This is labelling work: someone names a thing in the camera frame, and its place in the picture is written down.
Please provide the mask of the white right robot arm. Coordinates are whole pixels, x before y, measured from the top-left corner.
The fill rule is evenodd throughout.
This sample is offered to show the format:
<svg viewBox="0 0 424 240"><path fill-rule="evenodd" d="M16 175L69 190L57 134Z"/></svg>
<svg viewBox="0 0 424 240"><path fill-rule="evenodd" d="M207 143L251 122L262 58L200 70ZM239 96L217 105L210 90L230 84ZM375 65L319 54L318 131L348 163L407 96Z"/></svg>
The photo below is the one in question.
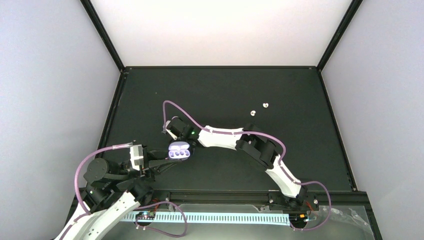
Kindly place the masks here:
<svg viewBox="0 0 424 240"><path fill-rule="evenodd" d="M307 188L283 163L286 147L277 138L260 132L253 124L242 128L225 129L209 125L191 125L175 116L164 122L163 130L174 140L187 142L194 148L225 148L241 151L251 157L279 187L285 204L299 210L307 198Z"/></svg>

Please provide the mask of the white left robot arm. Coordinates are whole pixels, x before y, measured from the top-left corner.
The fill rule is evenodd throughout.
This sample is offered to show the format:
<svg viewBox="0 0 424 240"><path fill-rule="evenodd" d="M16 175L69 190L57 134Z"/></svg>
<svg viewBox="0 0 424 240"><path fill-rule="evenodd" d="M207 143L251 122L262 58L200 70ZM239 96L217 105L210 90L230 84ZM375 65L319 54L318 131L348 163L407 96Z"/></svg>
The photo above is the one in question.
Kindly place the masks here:
<svg viewBox="0 0 424 240"><path fill-rule="evenodd" d="M149 182L189 156L187 150L146 151L132 143L89 154L74 176L77 207L56 239L101 240L123 220L143 230L169 220L186 225L187 217L176 204L154 199Z"/></svg>

